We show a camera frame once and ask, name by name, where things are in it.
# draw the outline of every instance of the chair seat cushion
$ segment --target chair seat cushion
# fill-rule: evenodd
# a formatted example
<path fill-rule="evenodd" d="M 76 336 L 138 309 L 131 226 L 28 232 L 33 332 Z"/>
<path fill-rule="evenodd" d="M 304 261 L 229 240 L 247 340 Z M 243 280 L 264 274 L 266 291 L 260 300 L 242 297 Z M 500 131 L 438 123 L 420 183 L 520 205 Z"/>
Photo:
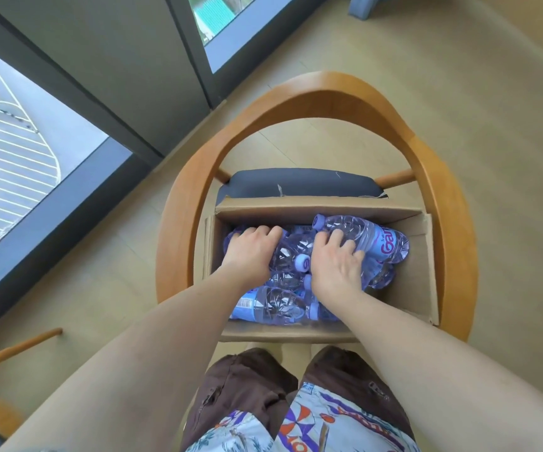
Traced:
<path fill-rule="evenodd" d="M 387 194 L 373 179 L 358 174 L 314 168 L 266 168 L 238 171 L 217 193 L 217 204 L 225 197 L 268 196 L 370 196 Z"/>

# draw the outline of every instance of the forearm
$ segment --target forearm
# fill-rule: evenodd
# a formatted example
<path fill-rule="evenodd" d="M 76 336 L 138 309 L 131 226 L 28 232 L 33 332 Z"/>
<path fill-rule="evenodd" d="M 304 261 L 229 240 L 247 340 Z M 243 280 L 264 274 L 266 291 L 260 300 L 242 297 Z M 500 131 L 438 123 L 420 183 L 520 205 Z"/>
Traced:
<path fill-rule="evenodd" d="M 441 330 L 355 296 L 337 315 L 441 450 L 543 450 L 543 394 Z"/>
<path fill-rule="evenodd" d="M 221 268 L 158 305 L 64 382 L 1 451 L 169 450 L 242 290 Z"/>

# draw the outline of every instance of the curved wooden armrest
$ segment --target curved wooden armrest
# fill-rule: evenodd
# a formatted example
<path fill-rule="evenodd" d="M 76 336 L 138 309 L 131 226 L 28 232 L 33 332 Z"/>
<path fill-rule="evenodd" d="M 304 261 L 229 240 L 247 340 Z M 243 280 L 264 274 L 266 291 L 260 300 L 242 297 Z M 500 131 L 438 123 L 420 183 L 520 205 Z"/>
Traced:
<path fill-rule="evenodd" d="M 204 199 L 230 149 L 265 127 L 305 117 L 354 123 L 403 153 L 433 218 L 440 328 L 466 340 L 474 317 L 478 269 L 475 234 L 463 194 L 448 167 L 386 98 L 364 81 L 338 72 L 308 73 L 268 91 L 186 163 L 162 214 L 156 256 L 158 301 L 193 283 L 193 252 Z"/>

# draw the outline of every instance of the wooden rod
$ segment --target wooden rod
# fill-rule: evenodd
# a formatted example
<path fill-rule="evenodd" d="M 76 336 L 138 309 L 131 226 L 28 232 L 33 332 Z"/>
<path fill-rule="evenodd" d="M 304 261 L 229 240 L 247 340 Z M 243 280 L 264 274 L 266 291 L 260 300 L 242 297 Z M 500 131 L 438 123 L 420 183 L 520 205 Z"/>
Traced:
<path fill-rule="evenodd" d="M 410 169 L 400 171 L 398 173 L 387 174 L 378 179 L 374 179 L 374 182 L 378 184 L 382 189 L 390 189 L 391 187 L 402 186 L 403 184 L 409 184 L 414 182 L 416 177 L 414 172 Z"/>
<path fill-rule="evenodd" d="M 62 334 L 62 329 L 54 328 L 53 330 L 46 331 L 45 333 L 39 334 L 38 336 L 35 336 L 31 339 L 27 339 L 26 341 L 23 341 L 12 347 L 7 347 L 3 350 L 0 350 L 0 363 L 59 334 Z"/>
<path fill-rule="evenodd" d="M 227 171 L 219 168 L 217 170 L 217 173 L 215 173 L 215 177 L 221 181 L 222 184 L 226 184 L 230 181 L 231 174 Z"/>

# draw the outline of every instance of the left hand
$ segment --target left hand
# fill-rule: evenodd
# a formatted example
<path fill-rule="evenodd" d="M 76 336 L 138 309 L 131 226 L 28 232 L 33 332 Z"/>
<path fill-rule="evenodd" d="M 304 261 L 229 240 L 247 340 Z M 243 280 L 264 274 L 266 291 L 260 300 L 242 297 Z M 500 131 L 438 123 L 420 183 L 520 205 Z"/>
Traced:
<path fill-rule="evenodd" d="M 269 261 L 281 237 L 281 227 L 270 230 L 264 225 L 235 234 L 221 267 L 243 280 L 245 289 L 260 287 L 269 279 Z"/>

